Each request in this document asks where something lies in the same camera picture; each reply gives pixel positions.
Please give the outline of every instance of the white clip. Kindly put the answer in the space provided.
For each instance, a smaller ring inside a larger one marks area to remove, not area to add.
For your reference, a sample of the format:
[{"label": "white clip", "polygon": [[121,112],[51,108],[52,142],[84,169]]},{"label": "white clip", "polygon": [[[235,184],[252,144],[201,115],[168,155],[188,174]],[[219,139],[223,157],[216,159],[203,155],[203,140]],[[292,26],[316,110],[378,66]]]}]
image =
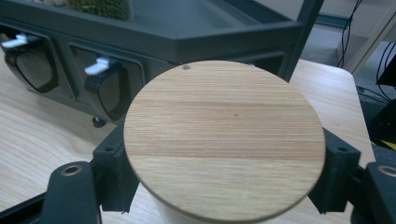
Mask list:
[{"label": "white clip", "polygon": [[88,76],[96,76],[106,71],[110,67],[110,60],[106,58],[97,58],[96,64],[93,64],[84,69]]},{"label": "white clip", "polygon": [[8,40],[6,42],[1,43],[1,45],[6,49],[13,49],[25,44],[27,44],[26,35],[17,35],[16,39]]}]

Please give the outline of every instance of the light wood table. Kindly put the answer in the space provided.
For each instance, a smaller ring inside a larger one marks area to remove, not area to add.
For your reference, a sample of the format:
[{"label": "light wood table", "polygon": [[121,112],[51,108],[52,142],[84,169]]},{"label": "light wood table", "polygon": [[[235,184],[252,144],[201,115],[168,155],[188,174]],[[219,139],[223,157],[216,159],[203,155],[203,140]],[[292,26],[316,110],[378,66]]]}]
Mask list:
[{"label": "light wood table", "polygon": [[[323,127],[373,161],[352,75],[299,61],[291,85],[316,110]],[[89,161],[92,150],[114,129],[92,127],[92,117],[27,91],[0,61],[0,210],[44,192],[50,173],[71,161]],[[130,214],[102,213],[104,223],[163,223],[140,186]],[[348,223],[349,213],[318,214],[309,199],[269,223]]]}]

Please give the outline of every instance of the black mount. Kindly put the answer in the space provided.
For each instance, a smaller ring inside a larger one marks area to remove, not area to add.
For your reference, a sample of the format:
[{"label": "black mount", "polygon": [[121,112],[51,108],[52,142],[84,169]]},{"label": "black mount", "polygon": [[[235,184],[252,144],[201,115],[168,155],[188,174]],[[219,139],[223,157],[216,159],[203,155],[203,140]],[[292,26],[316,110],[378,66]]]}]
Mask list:
[{"label": "black mount", "polygon": [[[139,181],[118,126],[93,152],[91,162],[56,169],[48,191],[0,213],[0,223],[102,223],[103,211],[129,212]],[[309,198],[321,214],[354,205],[351,223],[396,223],[396,166],[378,162],[359,167],[361,153],[324,130],[326,161]]]}]

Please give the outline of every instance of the black plastic bracket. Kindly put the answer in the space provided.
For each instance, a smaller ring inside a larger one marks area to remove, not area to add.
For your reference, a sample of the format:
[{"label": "black plastic bracket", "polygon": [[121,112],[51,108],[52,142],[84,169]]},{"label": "black plastic bracket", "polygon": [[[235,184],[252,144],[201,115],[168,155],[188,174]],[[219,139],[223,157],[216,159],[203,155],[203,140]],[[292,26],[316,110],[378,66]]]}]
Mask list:
[{"label": "black plastic bracket", "polygon": [[101,223],[104,211],[129,212],[139,181],[128,161],[123,125],[94,151],[91,162],[56,169],[46,193],[0,213],[0,223]]}]

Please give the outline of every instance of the small dark spot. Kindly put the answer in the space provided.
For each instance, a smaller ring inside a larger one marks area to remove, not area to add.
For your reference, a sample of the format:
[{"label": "small dark spot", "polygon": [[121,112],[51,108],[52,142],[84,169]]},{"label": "small dark spot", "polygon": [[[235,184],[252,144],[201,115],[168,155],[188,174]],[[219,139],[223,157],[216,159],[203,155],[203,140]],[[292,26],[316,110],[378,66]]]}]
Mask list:
[{"label": "small dark spot", "polygon": [[342,152],[347,152],[347,149],[345,147],[339,147],[338,150],[340,150]]}]

